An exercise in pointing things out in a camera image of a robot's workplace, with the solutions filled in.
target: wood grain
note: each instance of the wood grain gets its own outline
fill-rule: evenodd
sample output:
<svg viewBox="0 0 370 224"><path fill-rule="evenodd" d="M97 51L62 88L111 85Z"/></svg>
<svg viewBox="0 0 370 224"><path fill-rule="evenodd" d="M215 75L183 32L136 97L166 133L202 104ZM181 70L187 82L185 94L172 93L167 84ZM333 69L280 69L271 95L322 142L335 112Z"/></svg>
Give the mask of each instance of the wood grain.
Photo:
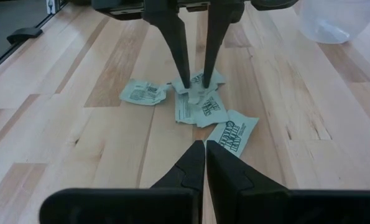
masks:
<svg viewBox="0 0 370 224"><path fill-rule="evenodd" d="M288 188L370 189L370 25L317 44L298 31L299 8L246 4L224 38L218 93L227 110L260 119L241 159ZM208 13L179 16L199 71ZM156 106L120 101L130 78L178 77L156 27L68 4L43 31L0 66L0 223L37 223L67 187L150 187L215 127L176 123L173 89ZM203 200L203 223L216 223L207 180Z"/></svg>

